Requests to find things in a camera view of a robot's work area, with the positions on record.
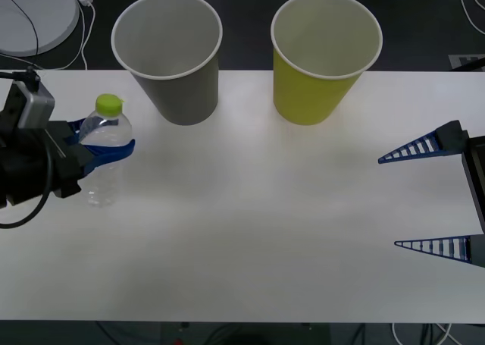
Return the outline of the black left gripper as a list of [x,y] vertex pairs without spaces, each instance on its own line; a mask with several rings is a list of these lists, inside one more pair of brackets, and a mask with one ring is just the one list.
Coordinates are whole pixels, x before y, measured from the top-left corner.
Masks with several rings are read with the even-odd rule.
[[46,130],[5,130],[1,135],[1,207],[18,205],[49,190],[58,198],[81,191],[78,180],[96,168],[129,157],[136,141],[124,146],[94,146],[80,143],[85,118],[49,121]]

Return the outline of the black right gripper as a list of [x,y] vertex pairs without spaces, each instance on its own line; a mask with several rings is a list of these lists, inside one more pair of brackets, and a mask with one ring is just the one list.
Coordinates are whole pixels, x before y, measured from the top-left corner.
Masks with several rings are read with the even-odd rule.
[[[484,136],[469,137],[458,120],[450,121],[397,149],[383,155],[382,165],[420,158],[462,153],[462,164],[474,201],[478,220],[484,231]],[[420,240],[397,240],[395,246],[431,256],[484,268],[484,235],[440,237]]]

